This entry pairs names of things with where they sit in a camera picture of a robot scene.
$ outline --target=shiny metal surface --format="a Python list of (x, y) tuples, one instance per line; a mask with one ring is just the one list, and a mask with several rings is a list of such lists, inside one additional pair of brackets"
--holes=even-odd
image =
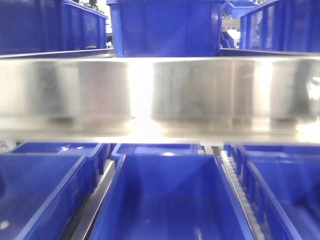
[(113, 48), (73, 50), (73, 51), (49, 51), (20, 54), (0, 55), (0, 59), (43, 59), (43, 58), (114, 58)]
[(320, 142), (320, 57), (0, 60), (0, 135)]
[(301, 51), (272, 51), (272, 50), (252, 50), (238, 48), (220, 48), (221, 56), (225, 57), (248, 57), (248, 56), (319, 56), (319, 52), (301, 52)]

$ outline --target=storage rack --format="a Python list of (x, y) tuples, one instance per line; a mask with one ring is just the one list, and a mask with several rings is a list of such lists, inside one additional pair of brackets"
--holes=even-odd
[[(223, 141), (320, 142), (315, 82), (320, 58), (239, 49), (224, 49), (222, 55), (132, 60), (112, 58), (112, 50), (103, 49), (3, 56), (0, 134), (18, 140), (201, 142), (207, 154), (221, 156), (239, 196), (229, 159), (219, 148)], [(133, 86), (133, 79), (144, 88)], [(310, 88), (301, 92), (302, 85)], [(89, 237), (114, 173), (110, 161), (63, 239)], [(242, 202), (255, 238), (263, 240), (245, 206)]]

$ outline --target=blue plastic bin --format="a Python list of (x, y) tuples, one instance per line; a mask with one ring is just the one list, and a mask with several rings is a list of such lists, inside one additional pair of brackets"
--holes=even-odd
[(249, 169), (247, 161), (269, 160), (286, 161), (288, 158), (300, 159), (306, 157), (320, 157), (320, 145), (235, 145), (233, 157), (236, 163), (236, 174), (248, 193)]
[(117, 57), (217, 56), (223, 0), (107, 0)]
[(227, 1), (224, 5), (224, 11), (229, 14), (233, 19), (239, 19), (240, 16), (246, 11), (250, 10), (252, 7), (257, 6), (253, 1)]
[(283, 50), (291, 52), (320, 52), (320, 1), (285, 1), (285, 30)]
[(88, 193), (93, 193), (103, 174), (104, 165), (109, 153), (109, 145), (105, 143), (83, 142), (24, 142), (14, 148), (12, 153), (56, 153), (59, 155), (86, 155), (85, 185)]
[(248, 161), (252, 209), (268, 239), (320, 239), (320, 158)]
[(57, 240), (87, 196), (84, 156), (0, 155), (0, 239)]
[(268, 0), (241, 17), (243, 49), (320, 52), (318, 0)]
[(104, 49), (106, 19), (71, 0), (0, 0), (0, 54)]
[(285, 2), (268, 0), (242, 13), (240, 48), (283, 50)]
[(122, 157), (90, 240), (253, 240), (214, 156)]
[(141, 155), (198, 155), (200, 144), (135, 144), (119, 143), (111, 153), (111, 158), (118, 165), (120, 158), (127, 154)]

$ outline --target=shelf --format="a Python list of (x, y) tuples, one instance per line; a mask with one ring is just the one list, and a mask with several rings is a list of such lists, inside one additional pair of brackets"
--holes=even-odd
[(0, 60), (4, 139), (320, 142), (320, 57)]

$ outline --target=white spot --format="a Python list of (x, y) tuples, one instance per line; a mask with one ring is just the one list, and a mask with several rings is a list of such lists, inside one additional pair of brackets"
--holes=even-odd
[(7, 227), (9, 227), (10, 223), (8, 220), (2, 221), (0, 223), (0, 230), (5, 230)]
[(70, 147), (70, 145), (68, 145), (68, 146), (62, 146), (62, 147), (61, 147), (61, 150), (62, 150), (62, 151), (67, 151), (67, 150), (69, 149), (69, 147)]
[(175, 154), (172, 152), (164, 152), (162, 155), (163, 156), (174, 156)]
[(198, 149), (198, 154), (199, 155), (205, 155), (206, 152), (203, 149)]

